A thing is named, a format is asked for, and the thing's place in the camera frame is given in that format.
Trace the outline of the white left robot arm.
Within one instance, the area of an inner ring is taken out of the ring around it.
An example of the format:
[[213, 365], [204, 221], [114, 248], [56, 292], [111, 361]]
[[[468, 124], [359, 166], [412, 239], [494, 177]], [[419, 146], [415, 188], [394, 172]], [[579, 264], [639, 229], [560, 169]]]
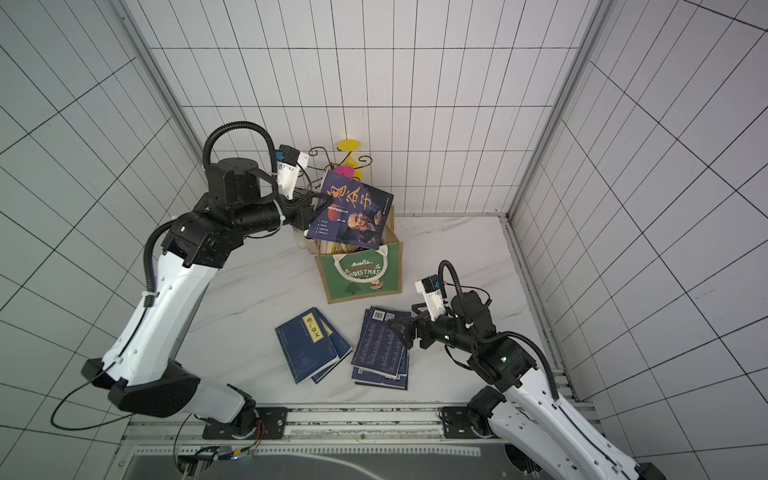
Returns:
[[[216, 142], [237, 130], [263, 138], [267, 170], [248, 158], [213, 161]], [[124, 418], [185, 412], [237, 439], [257, 430], [258, 411], [250, 395], [202, 380], [174, 356], [209, 284], [233, 251], [247, 239], [269, 238], [285, 226], [303, 231], [318, 216], [317, 194], [296, 185], [308, 158], [294, 147], [275, 146], [266, 129], [250, 121], [229, 122], [210, 133], [202, 151], [207, 192], [191, 211], [150, 234], [142, 253], [140, 303], [113, 346], [81, 369], [87, 385], [107, 391]]]

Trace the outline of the dark blue portrait book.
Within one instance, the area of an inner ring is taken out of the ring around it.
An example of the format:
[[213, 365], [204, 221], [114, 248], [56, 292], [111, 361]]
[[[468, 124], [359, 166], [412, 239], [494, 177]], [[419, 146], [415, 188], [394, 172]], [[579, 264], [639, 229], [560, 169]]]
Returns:
[[375, 249], [382, 243], [394, 195], [379, 188], [329, 171], [320, 192], [331, 201], [321, 204], [310, 223], [307, 237], [313, 240]]

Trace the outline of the blue book with text grid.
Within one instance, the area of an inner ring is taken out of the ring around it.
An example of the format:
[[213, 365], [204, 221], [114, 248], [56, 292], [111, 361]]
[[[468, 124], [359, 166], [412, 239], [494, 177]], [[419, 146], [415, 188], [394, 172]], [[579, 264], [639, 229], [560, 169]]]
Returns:
[[407, 320], [405, 311], [371, 307], [366, 310], [352, 366], [396, 379], [407, 374], [409, 354], [387, 326], [395, 320]]

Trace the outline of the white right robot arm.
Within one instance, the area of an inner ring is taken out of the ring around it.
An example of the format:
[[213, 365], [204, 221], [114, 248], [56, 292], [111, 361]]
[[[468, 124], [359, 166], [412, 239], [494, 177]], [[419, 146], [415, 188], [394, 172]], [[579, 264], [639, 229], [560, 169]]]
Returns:
[[423, 300], [412, 316], [387, 325], [406, 349], [440, 343], [467, 353], [462, 368], [486, 384], [467, 404], [478, 436], [503, 440], [555, 479], [663, 478], [656, 465], [624, 453], [560, 394], [542, 349], [523, 334], [498, 330], [490, 303], [463, 289], [450, 261], [415, 288]]

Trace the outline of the burlap Christmas canvas bag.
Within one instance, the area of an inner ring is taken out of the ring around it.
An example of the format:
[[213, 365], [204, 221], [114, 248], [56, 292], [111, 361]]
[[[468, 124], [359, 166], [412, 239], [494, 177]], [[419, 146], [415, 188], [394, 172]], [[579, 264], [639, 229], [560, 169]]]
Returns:
[[395, 220], [387, 220], [382, 244], [373, 249], [343, 252], [322, 247], [323, 241], [303, 239], [314, 257], [329, 304], [400, 294], [403, 243], [394, 231]]

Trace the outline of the blue book with label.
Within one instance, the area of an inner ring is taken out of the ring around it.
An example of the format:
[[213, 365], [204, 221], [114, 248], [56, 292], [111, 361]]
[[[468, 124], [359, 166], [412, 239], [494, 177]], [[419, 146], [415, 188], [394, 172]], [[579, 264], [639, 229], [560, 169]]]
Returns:
[[321, 312], [313, 307], [275, 328], [296, 384], [331, 367], [339, 359], [323, 319]]

